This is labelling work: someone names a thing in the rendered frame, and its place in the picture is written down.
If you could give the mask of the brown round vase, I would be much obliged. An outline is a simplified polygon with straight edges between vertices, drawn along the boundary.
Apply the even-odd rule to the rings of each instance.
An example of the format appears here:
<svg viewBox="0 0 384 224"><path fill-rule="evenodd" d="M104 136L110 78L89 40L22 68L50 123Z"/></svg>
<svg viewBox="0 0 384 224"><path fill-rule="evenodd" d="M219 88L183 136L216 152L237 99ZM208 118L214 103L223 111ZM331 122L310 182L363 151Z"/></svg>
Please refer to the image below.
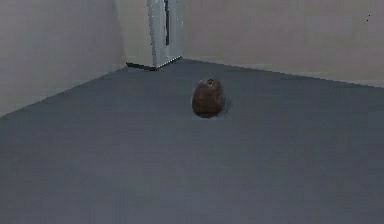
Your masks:
<svg viewBox="0 0 384 224"><path fill-rule="evenodd" d="M224 105L223 86L218 79L200 80L194 90L191 106L199 117L210 118L218 115Z"/></svg>

